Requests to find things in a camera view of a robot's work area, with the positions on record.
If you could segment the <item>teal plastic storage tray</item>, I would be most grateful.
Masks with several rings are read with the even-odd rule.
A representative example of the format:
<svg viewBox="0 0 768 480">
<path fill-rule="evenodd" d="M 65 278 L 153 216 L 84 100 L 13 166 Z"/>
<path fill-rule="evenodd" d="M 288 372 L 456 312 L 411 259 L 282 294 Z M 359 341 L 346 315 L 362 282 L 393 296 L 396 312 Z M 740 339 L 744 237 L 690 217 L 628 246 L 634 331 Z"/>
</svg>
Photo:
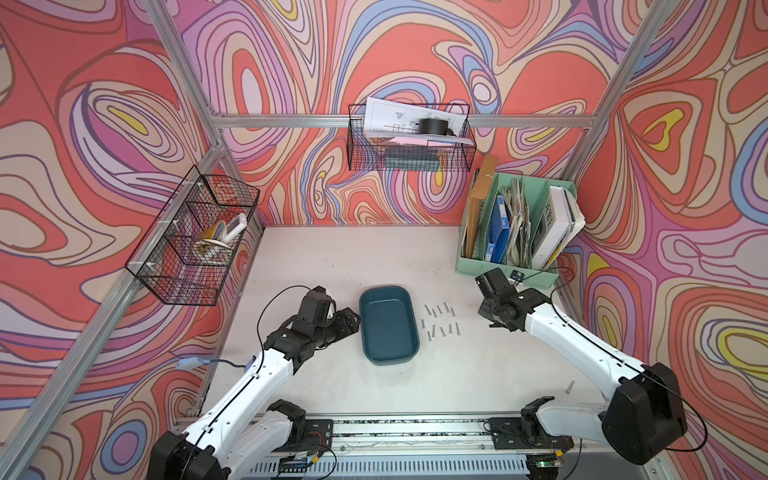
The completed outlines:
<svg viewBox="0 0 768 480">
<path fill-rule="evenodd" d="M 366 358 L 377 366 L 410 361 L 420 339 L 412 300 L 401 286 L 366 290 L 359 298 L 361 336 Z"/>
</svg>

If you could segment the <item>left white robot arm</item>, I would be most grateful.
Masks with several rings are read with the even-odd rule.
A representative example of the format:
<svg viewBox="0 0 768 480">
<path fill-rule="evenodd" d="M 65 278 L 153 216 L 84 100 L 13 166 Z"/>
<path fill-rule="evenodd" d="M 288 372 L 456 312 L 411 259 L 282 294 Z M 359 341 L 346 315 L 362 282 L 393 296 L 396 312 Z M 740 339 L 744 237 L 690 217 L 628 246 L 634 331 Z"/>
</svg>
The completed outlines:
<svg viewBox="0 0 768 480">
<path fill-rule="evenodd" d="M 360 330 L 350 308 L 318 321 L 298 315 L 266 339 L 255 364 L 214 407 L 182 433 L 171 431 L 150 453 L 148 479 L 240 479 L 257 461 L 302 434 L 305 411 L 270 398 L 319 349 Z"/>
</svg>

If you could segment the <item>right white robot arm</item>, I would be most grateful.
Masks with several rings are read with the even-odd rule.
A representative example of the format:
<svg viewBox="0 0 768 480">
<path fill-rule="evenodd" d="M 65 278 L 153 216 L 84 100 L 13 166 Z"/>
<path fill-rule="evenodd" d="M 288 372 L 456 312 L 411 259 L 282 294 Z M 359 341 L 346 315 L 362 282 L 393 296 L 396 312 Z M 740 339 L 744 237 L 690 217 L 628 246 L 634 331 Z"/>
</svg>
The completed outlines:
<svg viewBox="0 0 768 480">
<path fill-rule="evenodd" d="M 521 433 L 530 445 L 554 437 L 577 437 L 610 446 L 624 460 L 644 465 L 669 451 L 688 432 L 676 374 L 648 365 L 610 346 L 570 319 L 535 289 L 481 289 L 482 317 L 494 328 L 527 333 L 553 349 L 598 388 L 599 402 L 564 402 L 542 396 L 520 412 Z"/>
</svg>

